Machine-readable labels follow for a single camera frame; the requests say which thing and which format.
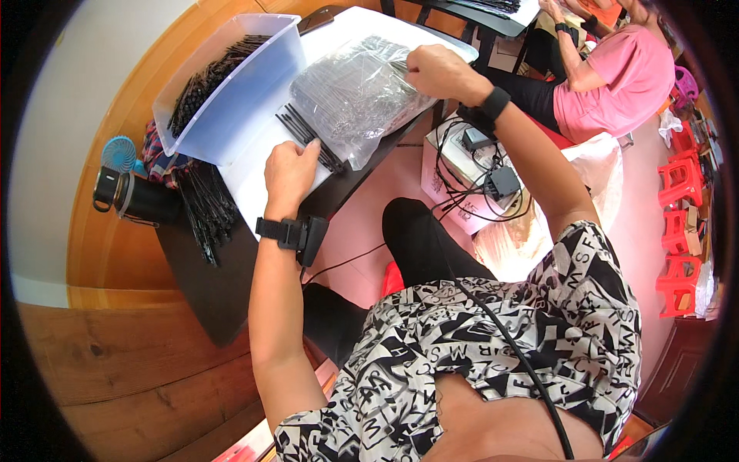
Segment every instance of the black pants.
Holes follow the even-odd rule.
[[[572,35],[577,44],[577,37]],[[485,76],[511,95],[511,101],[543,126],[562,134],[554,117],[554,88],[567,79],[559,42],[549,32],[534,29],[526,37],[526,62],[541,74],[552,71],[555,80],[545,82],[489,67]]]
[[[406,287],[465,276],[495,279],[449,236],[420,200],[392,200],[382,214],[382,234]],[[312,283],[303,292],[303,313],[303,333],[341,369],[361,336],[369,311]]]

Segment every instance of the pink shirt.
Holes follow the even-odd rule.
[[[603,132],[631,132],[659,110],[675,85],[670,48],[643,26],[607,35],[588,63],[607,85],[575,92],[565,81],[554,89],[554,117],[574,143]]]

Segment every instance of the plaid cloth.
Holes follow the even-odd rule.
[[[149,173],[149,181],[162,183],[170,189],[177,189],[177,181],[174,179],[174,171],[182,169],[194,159],[175,152],[172,157],[164,155],[162,140],[157,133],[157,125],[154,119],[146,124],[146,134],[143,137],[143,148],[141,149],[143,165]]]

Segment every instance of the blue handheld fan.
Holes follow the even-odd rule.
[[[136,158],[134,142],[126,136],[117,136],[108,141],[103,147],[100,162],[104,167],[118,173],[128,173],[133,170],[135,174],[144,178],[149,176],[143,168],[143,162]]]

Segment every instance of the white wall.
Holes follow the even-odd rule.
[[[85,0],[50,53],[21,123],[11,173],[10,267],[19,301],[32,303],[42,291],[48,305],[67,306],[63,291],[48,283],[66,283],[69,219],[90,143],[128,74],[193,3]]]

